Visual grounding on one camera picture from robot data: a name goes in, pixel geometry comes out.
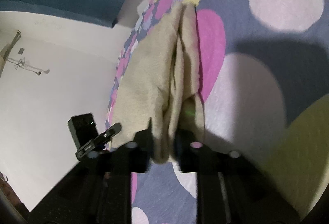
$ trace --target purple dot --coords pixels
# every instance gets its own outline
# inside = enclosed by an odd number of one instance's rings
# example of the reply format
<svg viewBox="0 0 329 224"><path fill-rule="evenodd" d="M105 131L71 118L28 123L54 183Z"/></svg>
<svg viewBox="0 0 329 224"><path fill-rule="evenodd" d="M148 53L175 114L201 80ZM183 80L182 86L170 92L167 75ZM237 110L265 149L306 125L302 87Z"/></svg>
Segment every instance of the purple dot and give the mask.
<svg viewBox="0 0 329 224"><path fill-rule="evenodd" d="M190 146L191 146L192 148L196 148L196 149L198 149L198 148L201 148L201 147L203 146L203 144L202 144L201 142L194 141L194 142L191 142Z"/></svg>

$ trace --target mattress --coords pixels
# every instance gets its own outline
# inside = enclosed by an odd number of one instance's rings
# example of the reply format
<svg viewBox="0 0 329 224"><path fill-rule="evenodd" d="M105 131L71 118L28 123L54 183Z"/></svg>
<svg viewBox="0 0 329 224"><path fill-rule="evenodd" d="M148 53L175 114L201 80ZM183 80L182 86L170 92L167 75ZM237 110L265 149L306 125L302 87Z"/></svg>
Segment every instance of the mattress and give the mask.
<svg viewBox="0 0 329 224"><path fill-rule="evenodd" d="M118 58L106 128L134 49L176 2L196 6L204 143L240 151L304 218L329 182L329 0L150 0ZM133 174L131 196L133 223L196 223L196 177L176 163Z"/></svg>

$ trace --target folded fabric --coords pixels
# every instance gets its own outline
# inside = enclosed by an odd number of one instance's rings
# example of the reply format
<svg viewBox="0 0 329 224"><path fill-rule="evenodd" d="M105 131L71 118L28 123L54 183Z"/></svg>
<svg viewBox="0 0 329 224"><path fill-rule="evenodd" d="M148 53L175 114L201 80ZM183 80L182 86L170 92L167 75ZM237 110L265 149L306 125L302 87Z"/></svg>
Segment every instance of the folded fabric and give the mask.
<svg viewBox="0 0 329 224"><path fill-rule="evenodd" d="M133 140L152 118L154 158L168 161L177 127L204 135L199 54L193 4L179 3L164 15L131 57L117 93L113 123L121 123L112 147Z"/></svg>

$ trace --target beige cloth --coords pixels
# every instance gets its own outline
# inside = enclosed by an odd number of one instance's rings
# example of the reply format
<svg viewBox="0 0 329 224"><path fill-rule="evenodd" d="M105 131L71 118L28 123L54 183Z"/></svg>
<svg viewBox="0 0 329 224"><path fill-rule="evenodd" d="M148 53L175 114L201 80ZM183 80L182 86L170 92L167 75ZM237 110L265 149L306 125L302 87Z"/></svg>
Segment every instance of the beige cloth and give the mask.
<svg viewBox="0 0 329 224"><path fill-rule="evenodd" d="M112 122L121 123L122 131L112 147L133 140L149 118L157 163L172 156L177 127L203 140L197 41L195 7L180 3L139 43L118 89Z"/></svg>

